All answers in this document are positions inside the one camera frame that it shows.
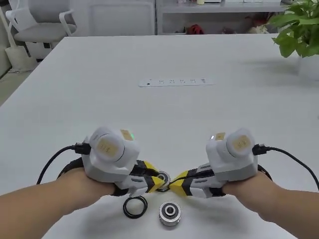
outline white tabletop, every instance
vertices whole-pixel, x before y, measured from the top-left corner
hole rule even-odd
[[[66,38],[0,108],[0,194],[25,187],[64,146],[98,126],[129,128],[142,146],[139,159],[175,177],[207,161],[213,132],[244,126],[257,143],[283,148],[319,173],[319,89],[296,74],[271,35]],[[148,78],[213,78],[213,86],[139,88]],[[61,155],[44,181],[77,156]],[[279,185],[315,191],[308,172],[288,157],[260,157]],[[126,197],[105,197],[60,220],[45,239],[293,238],[262,221],[232,196],[180,198],[146,195],[149,208],[126,218]],[[181,205],[182,220],[167,230],[162,202]]]

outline power strip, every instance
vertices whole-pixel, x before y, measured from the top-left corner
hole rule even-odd
[[[161,86],[210,86],[214,85],[212,79],[192,78],[192,79],[167,79],[156,80],[147,79],[139,82],[139,87],[161,87]]]

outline silver bearing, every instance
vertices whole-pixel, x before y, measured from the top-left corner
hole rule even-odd
[[[181,209],[175,202],[164,202],[159,207],[159,220],[165,226],[176,226],[180,221]]]
[[[158,178],[163,180],[165,183],[160,188],[158,188],[157,191],[166,192],[168,190],[168,186],[170,184],[170,176],[169,176],[169,174],[164,172],[164,171],[159,171]]]

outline hand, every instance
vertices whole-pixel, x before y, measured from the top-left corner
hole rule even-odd
[[[102,196],[114,193],[115,186],[111,183],[101,183],[88,178],[83,168],[73,169],[56,180],[67,202],[71,202],[67,213],[86,208],[97,202]]]
[[[258,213],[266,221],[268,221],[267,214],[274,211],[277,198],[282,190],[262,172],[244,181],[227,183],[223,187],[225,194],[235,196],[241,204]]]

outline potted plant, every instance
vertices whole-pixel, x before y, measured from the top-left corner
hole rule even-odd
[[[273,16],[269,23],[283,28],[273,41],[283,57],[294,51],[300,56],[299,75],[319,81],[319,3],[295,2],[285,14]]]

